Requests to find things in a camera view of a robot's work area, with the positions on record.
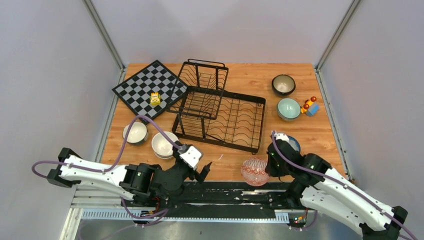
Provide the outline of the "blue white porcelain bowl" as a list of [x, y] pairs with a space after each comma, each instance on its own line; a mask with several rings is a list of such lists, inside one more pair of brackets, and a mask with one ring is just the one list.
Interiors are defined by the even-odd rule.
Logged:
[[288, 137], [288, 143], [290, 144], [290, 146], [295, 151], [300, 153], [301, 152], [301, 146], [300, 146], [299, 142], [293, 136], [287, 135], [287, 137]]

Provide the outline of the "blue diamond pattern bowl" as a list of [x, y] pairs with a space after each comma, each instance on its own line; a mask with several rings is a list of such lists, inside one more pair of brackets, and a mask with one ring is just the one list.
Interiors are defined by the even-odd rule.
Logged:
[[258, 157], [251, 157], [245, 160], [241, 166], [241, 176], [244, 181], [254, 187], [266, 184], [270, 176], [266, 172], [267, 161]]

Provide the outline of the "cream leaf bowl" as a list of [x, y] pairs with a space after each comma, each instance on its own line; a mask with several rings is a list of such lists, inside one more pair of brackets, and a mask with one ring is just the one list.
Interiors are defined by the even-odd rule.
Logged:
[[153, 152], [160, 155], [173, 155], [173, 145], [161, 133], [157, 133], [151, 140]]

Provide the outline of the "green floral bowl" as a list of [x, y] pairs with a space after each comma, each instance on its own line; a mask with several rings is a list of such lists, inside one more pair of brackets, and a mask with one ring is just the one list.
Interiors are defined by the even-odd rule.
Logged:
[[301, 115], [301, 106], [292, 98], [283, 98], [277, 104], [277, 114], [285, 121], [294, 121]]

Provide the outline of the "teal white striped bowl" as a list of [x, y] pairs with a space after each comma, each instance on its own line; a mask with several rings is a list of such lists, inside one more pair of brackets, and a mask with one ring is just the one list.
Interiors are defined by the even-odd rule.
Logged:
[[128, 124], [123, 129], [123, 132], [122, 132], [123, 138], [126, 137], [127, 132], [129, 132], [129, 134], [126, 138], [126, 142], [132, 145], [141, 145], [148, 139], [148, 136], [149, 136], [149, 132], [146, 125], [138, 121], [133, 123], [131, 128], [130, 128], [130, 125]]

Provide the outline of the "black wire dish rack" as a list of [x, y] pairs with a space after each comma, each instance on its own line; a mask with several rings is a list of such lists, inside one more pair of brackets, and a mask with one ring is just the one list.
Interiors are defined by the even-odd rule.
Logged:
[[176, 115], [172, 132], [181, 139], [257, 154], [266, 99], [225, 89], [229, 68], [189, 58], [178, 73], [186, 84], [181, 99], [167, 106]]

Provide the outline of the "dark blue glazed bowl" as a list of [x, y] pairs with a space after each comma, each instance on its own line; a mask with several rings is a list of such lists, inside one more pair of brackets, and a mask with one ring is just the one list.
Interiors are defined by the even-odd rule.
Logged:
[[272, 91], [277, 96], [285, 97], [295, 91], [296, 82], [291, 76], [287, 74], [280, 74], [272, 79], [271, 87]]

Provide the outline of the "black white chessboard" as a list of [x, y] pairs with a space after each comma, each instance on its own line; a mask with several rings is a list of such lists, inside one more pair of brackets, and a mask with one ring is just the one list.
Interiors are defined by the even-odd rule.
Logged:
[[[152, 120], [180, 100], [187, 90], [188, 85], [159, 60], [112, 89], [136, 116], [144, 115]], [[161, 103], [152, 106], [150, 95], [156, 92], [161, 96]]]

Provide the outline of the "cream painted bowl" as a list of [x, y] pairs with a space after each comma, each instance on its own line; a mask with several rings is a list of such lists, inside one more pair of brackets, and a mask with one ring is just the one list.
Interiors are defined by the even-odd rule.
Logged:
[[161, 154], [158, 154], [158, 153], [154, 152], [154, 155], [156, 157], [160, 158], [160, 159], [163, 159], [163, 160], [167, 160], [167, 159], [173, 158], [173, 155], [172, 154], [171, 155], [161, 155]]

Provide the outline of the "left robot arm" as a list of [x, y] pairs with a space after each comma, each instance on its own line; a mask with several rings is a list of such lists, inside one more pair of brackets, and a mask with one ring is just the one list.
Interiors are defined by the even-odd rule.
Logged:
[[185, 145], [183, 151], [174, 150], [173, 155], [175, 163], [169, 169], [147, 163], [112, 166], [84, 160], [71, 149], [63, 148], [58, 166], [49, 171], [46, 179], [63, 188], [81, 185], [100, 189], [146, 207], [155, 198], [180, 195], [186, 179], [203, 183], [210, 172], [210, 164], [197, 170], [203, 153], [193, 145]]

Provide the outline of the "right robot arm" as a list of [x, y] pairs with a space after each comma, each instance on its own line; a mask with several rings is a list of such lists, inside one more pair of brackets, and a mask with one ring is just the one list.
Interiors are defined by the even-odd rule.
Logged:
[[265, 171], [271, 177], [291, 176], [285, 195], [292, 209], [316, 210], [352, 229], [364, 240], [397, 240], [405, 231], [408, 211], [387, 205], [344, 178], [317, 154], [302, 155], [283, 133], [271, 134]]

